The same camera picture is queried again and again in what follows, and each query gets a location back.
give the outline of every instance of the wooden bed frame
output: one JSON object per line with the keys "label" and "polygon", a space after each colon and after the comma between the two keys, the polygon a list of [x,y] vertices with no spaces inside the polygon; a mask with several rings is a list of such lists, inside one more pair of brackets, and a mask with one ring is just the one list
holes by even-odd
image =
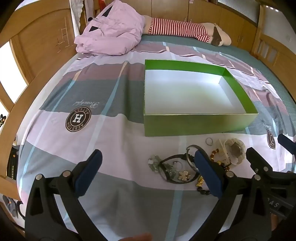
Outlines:
{"label": "wooden bed frame", "polygon": [[[94,8],[98,9],[96,0]],[[261,8],[251,53],[279,77],[296,99],[296,87],[291,81],[296,79],[296,55],[261,33],[264,11]],[[86,26],[85,12],[80,20],[82,32]],[[9,154],[19,126],[34,99],[50,78],[76,54],[69,0],[41,0],[16,10],[0,33],[0,47],[8,41],[27,87],[13,103],[0,83],[0,101],[9,112],[0,132],[0,193],[20,200],[16,181],[6,174]],[[262,56],[260,43],[270,47],[266,56]],[[277,50],[277,54],[270,60],[272,48]]]}

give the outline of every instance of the wooden headboard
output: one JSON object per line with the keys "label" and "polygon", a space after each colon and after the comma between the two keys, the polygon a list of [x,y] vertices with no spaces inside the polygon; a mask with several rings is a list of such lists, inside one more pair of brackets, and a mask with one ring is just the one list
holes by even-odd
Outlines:
{"label": "wooden headboard", "polygon": [[19,126],[42,88],[76,54],[69,0],[41,0],[16,10],[2,32],[0,47],[10,46],[26,89],[13,103],[0,84],[0,101],[9,112],[0,132],[0,193],[20,199],[16,182],[6,175]]}

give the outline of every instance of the pink blanket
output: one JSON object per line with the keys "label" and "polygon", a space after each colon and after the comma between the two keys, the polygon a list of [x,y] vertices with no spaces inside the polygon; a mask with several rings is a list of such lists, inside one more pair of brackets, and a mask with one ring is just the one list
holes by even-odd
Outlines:
{"label": "pink blanket", "polygon": [[[107,17],[103,14],[112,6]],[[115,0],[86,26],[75,38],[80,53],[121,55],[140,41],[145,18],[126,3]]]}

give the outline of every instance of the blue gripper pad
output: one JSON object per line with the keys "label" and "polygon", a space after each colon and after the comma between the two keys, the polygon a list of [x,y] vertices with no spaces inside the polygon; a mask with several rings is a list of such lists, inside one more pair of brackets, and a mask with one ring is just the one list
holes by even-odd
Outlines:
{"label": "blue gripper pad", "polygon": [[83,168],[75,181],[75,195],[77,197],[81,197],[86,193],[92,180],[97,174],[103,162],[102,152],[98,149],[94,150],[86,162],[87,165]]}
{"label": "blue gripper pad", "polygon": [[288,137],[284,136],[283,134],[279,134],[278,143],[292,155],[296,154],[296,143],[291,141]]}
{"label": "blue gripper pad", "polygon": [[220,199],[223,194],[222,181],[200,151],[195,152],[194,164],[199,169],[200,174],[205,180],[211,194]]}

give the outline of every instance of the human hand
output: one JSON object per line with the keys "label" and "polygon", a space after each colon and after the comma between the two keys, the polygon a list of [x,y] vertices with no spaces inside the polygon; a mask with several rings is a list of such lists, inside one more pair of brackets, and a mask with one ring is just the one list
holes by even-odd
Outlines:
{"label": "human hand", "polygon": [[124,238],[119,241],[152,241],[152,235],[151,233],[144,233],[134,237]]}

